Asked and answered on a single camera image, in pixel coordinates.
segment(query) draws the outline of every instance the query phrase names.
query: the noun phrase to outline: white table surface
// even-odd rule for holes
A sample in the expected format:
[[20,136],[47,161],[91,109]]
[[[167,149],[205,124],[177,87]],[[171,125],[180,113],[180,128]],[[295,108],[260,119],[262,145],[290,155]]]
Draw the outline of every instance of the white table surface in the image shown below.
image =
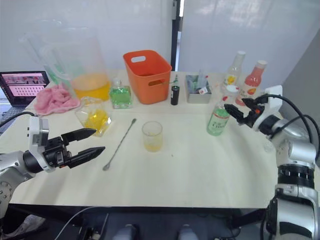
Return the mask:
[[[122,82],[128,82],[125,70],[117,71]],[[106,149],[96,159],[73,169],[64,167],[52,173],[40,172],[22,183],[11,203],[61,206],[119,207],[215,207],[265,208],[274,196],[278,170],[275,150],[265,152],[268,142],[262,133],[238,126],[230,117],[221,136],[211,136],[206,127],[215,103],[221,98],[218,83],[222,74],[209,75],[213,95],[209,104],[189,104],[183,82],[186,73],[179,72],[179,103],[170,98],[143,105],[134,98],[131,109],[113,110],[112,123],[102,137],[91,136],[72,142],[67,148],[73,155],[97,146]],[[176,72],[171,73],[171,80]],[[28,116],[20,116],[0,136],[0,153],[28,149]],[[74,110],[51,114],[49,138],[80,129]],[[102,167],[114,154],[118,144],[132,126],[108,171]],[[163,126],[163,147],[151,153],[144,149],[142,125],[158,121]],[[318,167],[315,188],[320,189]]]

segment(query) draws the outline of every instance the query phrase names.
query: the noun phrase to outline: clear plastic pitcher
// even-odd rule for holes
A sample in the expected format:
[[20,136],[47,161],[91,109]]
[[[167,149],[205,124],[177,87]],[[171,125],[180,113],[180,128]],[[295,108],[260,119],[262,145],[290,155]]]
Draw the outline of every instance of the clear plastic pitcher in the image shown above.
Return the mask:
[[46,60],[41,56],[40,52],[50,43],[46,39],[50,39],[52,32],[63,28],[64,25],[61,21],[55,19],[49,20],[39,20],[33,22],[30,26],[30,31],[25,33],[20,39],[20,43],[23,45],[24,49],[27,51],[32,60],[38,64],[42,64],[45,71],[49,75],[49,79],[55,84],[64,83],[67,85],[67,89],[70,87],[69,77],[64,75],[66,78],[61,78],[64,72],[61,66],[57,62],[51,62],[51,65],[55,65],[55,69],[59,69],[61,74],[56,75],[50,66],[47,64]]
[[42,58],[57,76],[70,80],[77,97],[108,100],[110,82],[95,31],[68,27],[46,37],[50,44],[41,49]]

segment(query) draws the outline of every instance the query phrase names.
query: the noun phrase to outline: metal stirring spoon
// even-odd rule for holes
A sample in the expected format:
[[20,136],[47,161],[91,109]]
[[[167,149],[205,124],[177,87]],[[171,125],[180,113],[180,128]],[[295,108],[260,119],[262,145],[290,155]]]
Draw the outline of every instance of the metal stirring spoon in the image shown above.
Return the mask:
[[110,164],[111,164],[112,160],[114,159],[114,157],[115,157],[118,149],[120,148],[120,145],[122,144],[123,140],[124,140],[125,137],[127,136],[130,128],[132,127],[132,125],[133,125],[136,121],[137,121],[136,118],[132,119],[130,127],[128,128],[128,130],[126,131],[125,135],[123,136],[123,138],[122,138],[121,142],[119,143],[118,147],[116,148],[114,154],[113,154],[112,157],[110,158],[109,162],[108,162],[106,165],[104,165],[104,167],[102,168],[103,171],[107,171],[107,170],[110,168]]

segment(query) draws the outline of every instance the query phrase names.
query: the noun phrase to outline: basket handle hole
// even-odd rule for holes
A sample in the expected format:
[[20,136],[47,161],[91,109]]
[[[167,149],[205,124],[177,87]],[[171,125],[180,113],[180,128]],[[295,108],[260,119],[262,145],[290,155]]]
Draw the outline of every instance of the basket handle hole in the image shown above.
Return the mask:
[[136,57],[131,58],[132,63],[143,62],[145,60],[146,60],[145,56],[136,56]]
[[160,84],[163,84],[164,83],[164,80],[155,80],[155,81],[151,81],[148,83],[149,86],[155,86],[155,85],[160,85]]

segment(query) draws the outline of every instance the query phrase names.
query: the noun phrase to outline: pink towel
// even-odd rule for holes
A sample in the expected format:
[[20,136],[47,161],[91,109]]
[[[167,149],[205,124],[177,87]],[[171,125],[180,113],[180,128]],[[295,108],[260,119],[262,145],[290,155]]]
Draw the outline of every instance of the pink towel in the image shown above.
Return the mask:
[[64,113],[80,105],[80,100],[72,98],[62,83],[41,90],[35,99],[34,109],[38,115]]

